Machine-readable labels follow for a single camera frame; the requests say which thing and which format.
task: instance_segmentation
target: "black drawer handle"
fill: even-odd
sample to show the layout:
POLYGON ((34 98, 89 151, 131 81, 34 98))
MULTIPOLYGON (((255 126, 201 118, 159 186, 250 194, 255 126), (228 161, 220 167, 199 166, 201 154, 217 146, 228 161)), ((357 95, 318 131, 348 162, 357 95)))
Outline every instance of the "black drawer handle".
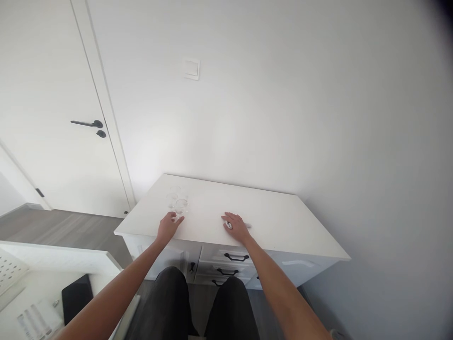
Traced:
POLYGON ((233 274, 227 274, 227 273, 224 273, 220 268, 217 268, 217 271, 222 274, 222 275, 225 275, 225 276, 235 276, 236 274, 239 273, 239 271, 236 269, 233 274))
POLYGON ((229 253, 225 253, 225 257, 228 257, 231 261, 239 261, 239 262, 244 262, 249 258, 248 255, 244 255, 244 259, 232 259, 229 253))
POLYGON ((215 280, 211 280, 211 281, 212 281, 217 287, 220 287, 220 286, 221 286, 221 285, 219 285, 219 284, 217 283, 217 281, 215 281, 215 280))

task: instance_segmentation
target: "black door handle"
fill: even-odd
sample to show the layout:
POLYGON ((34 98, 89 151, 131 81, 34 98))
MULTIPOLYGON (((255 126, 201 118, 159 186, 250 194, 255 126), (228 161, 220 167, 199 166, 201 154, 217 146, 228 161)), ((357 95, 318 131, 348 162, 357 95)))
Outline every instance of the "black door handle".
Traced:
POLYGON ((228 257, 231 261, 239 261, 239 262, 244 262, 249 258, 248 255, 244 255, 244 259, 232 259, 229 253, 225 253, 225 257, 228 257))
POLYGON ((224 273, 224 272, 222 271, 222 269, 220 269, 220 268, 217 268, 217 271, 218 271, 220 274, 225 275, 225 276, 235 276, 236 274, 239 273, 239 271, 238 271, 237 269, 233 272, 233 274, 224 273))
POLYGON ((83 123, 83 122, 78 122, 76 120, 72 120, 71 123, 73 124, 79 124, 79 125, 85 125, 85 126, 90 126, 90 127, 95 127, 95 128, 103 128, 104 125, 100 120, 95 120, 93 123, 83 123))
POLYGON ((211 280, 211 281, 212 281, 217 287, 220 287, 220 286, 221 286, 221 285, 219 285, 219 284, 217 283, 217 281, 215 281, 215 280, 211 280))

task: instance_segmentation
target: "hand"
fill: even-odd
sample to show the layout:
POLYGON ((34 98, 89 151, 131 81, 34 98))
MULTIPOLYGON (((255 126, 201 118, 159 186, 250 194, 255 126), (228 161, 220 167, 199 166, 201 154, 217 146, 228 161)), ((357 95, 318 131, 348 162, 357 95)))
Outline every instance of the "hand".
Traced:
POLYGON ((228 221, 233 226, 233 229, 228 228, 227 224, 224 223, 223 226, 225 230, 230 234, 236 241, 241 242, 243 245, 247 242, 248 239, 252 238, 249 234, 247 227, 245 226, 244 221, 239 215, 234 215, 230 212, 225 213, 226 216, 222 216, 222 219, 228 221))
POLYGON ((176 230, 178 229, 181 222, 184 221, 184 216, 180 217, 176 222, 174 217, 176 217, 176 212, 169 212, 164 216, 162 220, 160 220, 156 241, 161 242, 165 246, 175 235, 176 230))

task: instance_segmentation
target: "cabinet top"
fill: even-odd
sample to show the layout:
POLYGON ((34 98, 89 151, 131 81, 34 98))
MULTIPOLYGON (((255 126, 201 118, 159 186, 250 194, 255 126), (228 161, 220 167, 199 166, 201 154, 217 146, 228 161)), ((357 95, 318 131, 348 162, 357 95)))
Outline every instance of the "cabinet top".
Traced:
POLYGON ((221 216, 231 212, 252 226, 249 232, 263 249, 350 259, 296 195, 165 174, 115 234, 157 236, 160 220, 170 211, 167 195, 172 187, 180 187, 179 195, 187 195, 189 203, 176 239, 240 246, 223 227, 221 216))

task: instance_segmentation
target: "door handle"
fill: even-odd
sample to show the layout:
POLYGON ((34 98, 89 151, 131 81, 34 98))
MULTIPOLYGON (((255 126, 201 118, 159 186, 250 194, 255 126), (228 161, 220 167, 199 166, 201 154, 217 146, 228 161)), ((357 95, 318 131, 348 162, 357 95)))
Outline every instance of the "door handle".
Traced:
POLYGON ((235 276, 236 274, 239 273, 239 271, 238 271, 237 269, 235 269, 235 271, 233 272, 233 274, 224 273, 224 272, 222 271, 221 268, 217 268, 217 271, 218 271, 220 274, 224 275, 224 276, 235 276))
POLYGON ((225 253, 224 255, 225 255, 225 257, 228 257, 231 261, 240 261, 240 262, 244 262, 245 260, 247 260, 247 259, 249 258, 248 255, 244 255, 244 259, 241 260, 241 259, 233 259, 233 258, 231 258, 231 256, 230 256, 229 253, 225 253))
POLYGON ((95 127, 95 128, 102 128, 104 126, 100 120, 95 120, 93 123, 83 123, 83 122, 78 122, 76 120, 72 120, 71 123, 85 125, 85 126, 89 126, 89 127, 95 127))

